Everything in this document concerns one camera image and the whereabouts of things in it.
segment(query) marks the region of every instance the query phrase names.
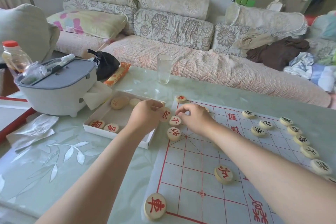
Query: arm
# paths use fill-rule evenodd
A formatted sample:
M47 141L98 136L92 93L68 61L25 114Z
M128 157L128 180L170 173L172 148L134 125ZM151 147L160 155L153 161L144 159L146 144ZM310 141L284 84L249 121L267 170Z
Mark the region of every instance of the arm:
M126 127L111 141L91 167L45 212L37 224L107 223L132 156L146 134L159 123L163 105L142 101Z
M286 223L333 223L336 186L216 123L199 105L176 114L194 132L217 144Z

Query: gray tissue box lid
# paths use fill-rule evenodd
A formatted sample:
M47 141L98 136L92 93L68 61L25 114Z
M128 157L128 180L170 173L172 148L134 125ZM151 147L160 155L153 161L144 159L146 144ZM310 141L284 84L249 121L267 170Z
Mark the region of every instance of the gray tissue box lid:
M15 83L18 86L27 88L43 90L61 89L75 84L87 75L89 76L89 73L94 68L95 63L93 61L75 58L64 67L62 67L60 70L58 70L56 73L45 77L34 85L25 85L20 83L20 80L22 79L21 76L15 79Z

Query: orange snack package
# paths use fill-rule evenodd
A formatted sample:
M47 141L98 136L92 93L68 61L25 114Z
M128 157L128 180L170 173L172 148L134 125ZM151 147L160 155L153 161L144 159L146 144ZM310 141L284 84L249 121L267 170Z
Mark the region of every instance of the orange snack package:
M120 78L122 78L127 72L129 67L131 66L131 63L127 62L121 62L120 67L115 71L114 74L108 78L104 84L107 86L112 86L114 85L117 81L119 81Z

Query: person's left hand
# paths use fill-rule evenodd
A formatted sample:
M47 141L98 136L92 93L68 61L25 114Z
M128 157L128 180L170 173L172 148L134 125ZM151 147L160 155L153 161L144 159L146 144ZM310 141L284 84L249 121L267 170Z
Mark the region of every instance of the person's left hand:
M163 104L153 99L139 102L133 109L126 128L145 136L159 124Z

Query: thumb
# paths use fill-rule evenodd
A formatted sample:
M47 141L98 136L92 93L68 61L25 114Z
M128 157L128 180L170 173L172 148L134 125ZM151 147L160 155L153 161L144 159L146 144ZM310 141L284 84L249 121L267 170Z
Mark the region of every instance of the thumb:
M181 120L184 122L184 124L187 124L187 120L190 118L189 115L186 115L183 112L180 112L177 116L181 118Z

